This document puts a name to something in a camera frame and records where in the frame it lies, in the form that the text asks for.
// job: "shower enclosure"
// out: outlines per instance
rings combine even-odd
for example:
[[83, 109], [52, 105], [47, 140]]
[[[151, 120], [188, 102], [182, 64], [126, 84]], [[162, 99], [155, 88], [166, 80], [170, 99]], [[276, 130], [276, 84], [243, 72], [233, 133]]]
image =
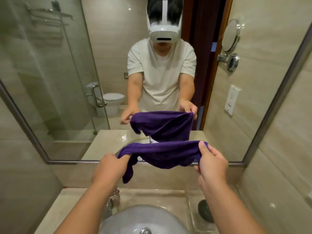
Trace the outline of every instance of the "shower enclosure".
[[109, 130], [86, 92], [99, 79], [81, 0], [4, 0], [0, 68], [1, 87], [51, 160], [80, 160]]

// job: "person's left hand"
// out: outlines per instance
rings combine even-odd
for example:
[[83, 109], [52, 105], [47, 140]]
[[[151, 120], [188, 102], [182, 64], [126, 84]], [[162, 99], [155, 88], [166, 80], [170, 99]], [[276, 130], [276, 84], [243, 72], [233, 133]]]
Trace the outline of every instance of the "person's left hand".
[[197, 119], [197, 107], [188, 100], [180, 99], [179, 100], [179, 111], [180, 112], [193, 112], [194, 120]]
[[129, 155], [118, 159], [113, 153], [105, 154], [93, 173], [92, 184], [100, 184], [109, 179], [109, 182], [113, 182], [115, 185], [126, 172], [129, 159]]

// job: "sink drain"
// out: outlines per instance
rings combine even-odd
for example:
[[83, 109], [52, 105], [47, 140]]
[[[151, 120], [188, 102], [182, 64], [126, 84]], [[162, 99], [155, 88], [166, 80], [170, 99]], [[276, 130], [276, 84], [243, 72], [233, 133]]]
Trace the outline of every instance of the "sink drain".
[[149, 228], [142, 228], [140, 234], [152, 234], [152, 231]]

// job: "white toilet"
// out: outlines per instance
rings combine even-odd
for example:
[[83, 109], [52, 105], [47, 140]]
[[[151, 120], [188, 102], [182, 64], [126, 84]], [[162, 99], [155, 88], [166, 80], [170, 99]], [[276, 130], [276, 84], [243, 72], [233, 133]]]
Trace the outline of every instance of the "white toilet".
[[91, 82], [90, 84], [86, 86], [86, 92], [87, 92], [87, 95], [89, 95], [88, 96], [89, 103], [96, 108], [96, 112], [99, 117], [105, 116], [105, 109], [106, 109], [106, 114], [108, 117], [117, 115], [119, 111], [119, 105], [124, 100], [124, 95], [118, 94], [118, 93], [109, 93], [109, 94], [102, 95], [99, 87], [96, 87], [94, 89], [96, 98], [103, 98], [104, 102], [106, 103], [105, 108], [96, 107], [96, 105], [94, 104], [93, 97], [92, 97], [92, 88], [97, 84], [98, 84], [97, 82]]

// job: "toilet seat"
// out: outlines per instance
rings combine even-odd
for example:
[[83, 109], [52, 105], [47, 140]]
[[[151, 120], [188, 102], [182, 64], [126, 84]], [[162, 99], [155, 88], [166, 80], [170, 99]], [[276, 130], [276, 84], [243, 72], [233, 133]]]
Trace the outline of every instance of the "toilet seat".
[[124, 98], [123, 94], [118, 94], [118, 93], [108, 93], [103, 95], [104, 101], [118, 101]]

